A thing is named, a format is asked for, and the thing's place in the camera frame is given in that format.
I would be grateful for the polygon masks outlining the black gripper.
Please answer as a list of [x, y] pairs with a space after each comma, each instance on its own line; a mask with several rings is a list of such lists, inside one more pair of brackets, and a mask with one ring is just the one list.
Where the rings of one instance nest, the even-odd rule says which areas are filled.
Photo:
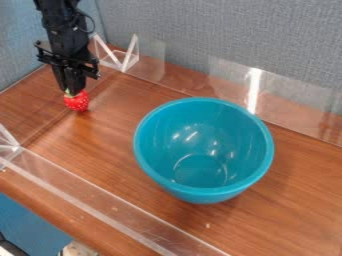
[[39, 61], [53, 65], [59, 87], [67, 89], [71, 96], [86, 88], [86, 76], [93, 79], [101, 77], [99, 59], [89, 49], [89, 34], [86, 20], [78, 19], [59, 28], [49, 29], [49, 40], [35, 43]]

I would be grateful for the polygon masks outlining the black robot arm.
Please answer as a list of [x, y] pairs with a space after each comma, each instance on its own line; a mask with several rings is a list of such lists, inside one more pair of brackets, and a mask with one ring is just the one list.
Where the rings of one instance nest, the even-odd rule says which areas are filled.
[[38, 40], [38, 60], [51, 65], [62, 91], [75, 97], [85, 89], [87, 78], [98, 79], [99, 59], [89, 49], [86, 19], [93, 17], [78, 8], [81, 0], [34, 0], [42, 12], [42, 25], [49, 40]]

